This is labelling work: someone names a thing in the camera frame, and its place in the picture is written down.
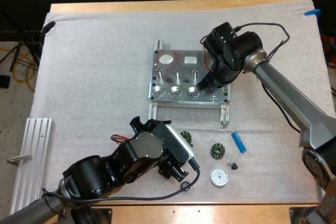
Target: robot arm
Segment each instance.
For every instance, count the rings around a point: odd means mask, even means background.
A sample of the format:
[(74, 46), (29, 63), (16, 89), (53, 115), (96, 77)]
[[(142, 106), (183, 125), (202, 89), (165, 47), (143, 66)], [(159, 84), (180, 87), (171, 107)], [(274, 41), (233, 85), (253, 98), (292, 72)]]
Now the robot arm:
[[(140, 117), (134, 118), (130, 123), (135, 131), (133, 138), (120, 143), (110, 156), (90, 156), (74, 163), (63, 172), (64, 177), (55, 192), (46, 193), (44, 198), (1, 220), (0, 224), (44, 223), (66, 207), (72, 208), (71, 215), (76, 224), (110, 223), (103, 215), (93, 221), (100, 213), (87, 204), (114, 199), (159, 200), (181, 193), (198, 180), (200, 167), (195, 161), (196, 154), (170, 123), (151, 119), (142, 124)], [(187, 162), (197, 176), (192, 183), (173, 194), (158, 198), (104, 198), (156, 166), (162, 176), (174, 177), (180, 182), (188, 175), (182, 170)]]
[(327, 116), (267, 60), (256, 33), (237, 36), (229, 23), (216, 28), (205, 38), (211, 53), (212, 71), (198, 88), (214, 88), (232, 82), (243, 70), (253, 72), (278, 104), (300, 127), (299, 146), (306, 168), (325, 190), (318, 207), (305, 217), (309, 224), (336, 222), (336, 119)]

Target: green gear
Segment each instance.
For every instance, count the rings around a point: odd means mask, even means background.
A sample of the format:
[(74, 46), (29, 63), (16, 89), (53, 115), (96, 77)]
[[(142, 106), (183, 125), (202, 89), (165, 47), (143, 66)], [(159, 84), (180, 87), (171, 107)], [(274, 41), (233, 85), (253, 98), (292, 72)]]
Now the green gear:
[(182, 131), (182, 132), (181, 132), (181, 135), (183, 136), (184, 139), (187, 140), (187, 142), (189, 143), (189, 145), (190, 145), (191, 147), (194, 146), (194, 145), (191, 143), (191, 134), (190, 134), (190, 132), (188, 132), (188, 131)]
[(223, 144), (216, 143), (211, 147), (211, 157), (214, 159), (221, 159), (225, 154), (225, 147)]

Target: blue battery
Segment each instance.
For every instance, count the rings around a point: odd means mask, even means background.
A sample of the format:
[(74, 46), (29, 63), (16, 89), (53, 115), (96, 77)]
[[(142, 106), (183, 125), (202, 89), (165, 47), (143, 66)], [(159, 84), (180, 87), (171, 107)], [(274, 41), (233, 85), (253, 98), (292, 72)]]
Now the blue battery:
[(244, 145), (243, 142), (241, 141), (241, 139), (240, 139), (238, 133), (237, 133), (237, 132), (234, 132), (234, 133), (231, 134), (231, 136), (232, 136), (233, 140), (235, 141), (235, 143), (236, 143), (236, 145), (237, 145), (237, 147), (238, 147), (240, 153), (244, 153), (244, 152), (246, 152), (247, 150), (246, 150), (246, 148), (245, 148), (245, 145)]

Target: metal peg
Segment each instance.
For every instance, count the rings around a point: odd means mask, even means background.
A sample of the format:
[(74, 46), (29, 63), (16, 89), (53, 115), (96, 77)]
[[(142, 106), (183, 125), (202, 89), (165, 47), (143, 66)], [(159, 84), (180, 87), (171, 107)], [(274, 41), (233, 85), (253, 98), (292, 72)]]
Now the metal peg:
[(20, 160), (31, 160), (32, 155), (31, 153), (24, 154), (24, 155), (18, 155), (15, 157), (11, 157), (10, 159), (7, 160), (7, 163), (18, 166)]

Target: table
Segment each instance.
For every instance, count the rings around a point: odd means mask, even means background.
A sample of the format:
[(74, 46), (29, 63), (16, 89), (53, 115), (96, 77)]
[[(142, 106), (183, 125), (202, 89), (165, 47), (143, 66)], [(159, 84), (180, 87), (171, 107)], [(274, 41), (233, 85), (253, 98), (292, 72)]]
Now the table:
[[(94, 13), (167, 10), (212, 10), (298, 0), (187, 0), (158, 2), (52, 4), (50, 12)], [(289, 223), (289, 207), (281, 205), (113, 206), (114, 223)]]

